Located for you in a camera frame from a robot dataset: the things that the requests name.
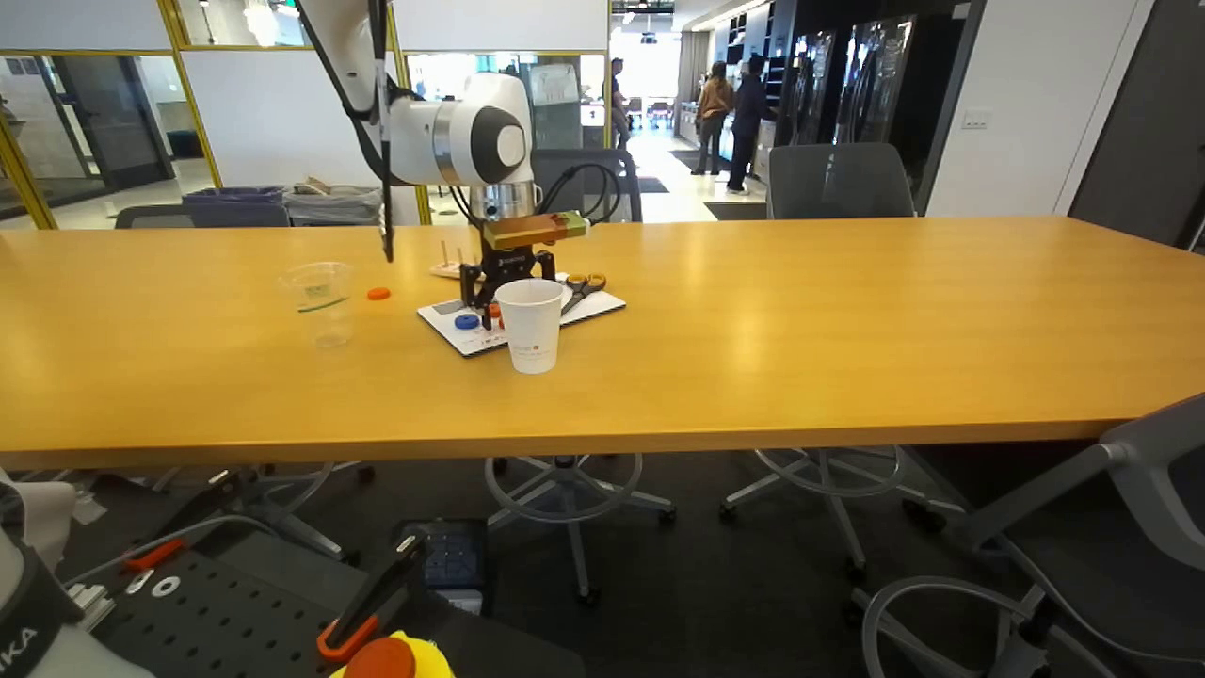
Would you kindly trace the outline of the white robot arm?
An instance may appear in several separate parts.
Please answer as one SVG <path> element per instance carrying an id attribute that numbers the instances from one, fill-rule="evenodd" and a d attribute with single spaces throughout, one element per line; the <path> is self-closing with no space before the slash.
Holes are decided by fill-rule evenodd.
<path id="1" fill-rule="evenodd" d="M 493 187 L 507 196 L 493 222 L 529 210 L 529 99 L 516 75 L 469 75 L 460 99 L 427 102 L 383 64 L 389 0 L 296 0 L 296 10 L 381 187 Z M 479 235 L 493 226 L 469 202 L 462 213 Z"/>

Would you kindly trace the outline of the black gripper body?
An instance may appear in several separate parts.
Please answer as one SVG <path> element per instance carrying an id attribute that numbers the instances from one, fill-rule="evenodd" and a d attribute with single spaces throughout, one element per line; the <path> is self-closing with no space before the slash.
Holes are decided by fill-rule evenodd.
<path id="1" fill-rule="evenodd" d="M 513 279 L 553 279 L 558 262 L 551 250 L 482 250 L 479 262 L 460 269 L 460 301 L 484 308 L 493 293 Z"/>

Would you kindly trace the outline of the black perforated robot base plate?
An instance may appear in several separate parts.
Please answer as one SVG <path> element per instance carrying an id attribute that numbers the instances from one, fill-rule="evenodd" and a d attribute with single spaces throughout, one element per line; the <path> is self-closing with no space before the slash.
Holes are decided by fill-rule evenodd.
<path id="1" fill-rule="evenodd" d="M 315 632 L 363 571 L 275 536 L 179 551 L 152 571 L 104 571 L 94 635 L 155 678 L 329 678 Z"/>

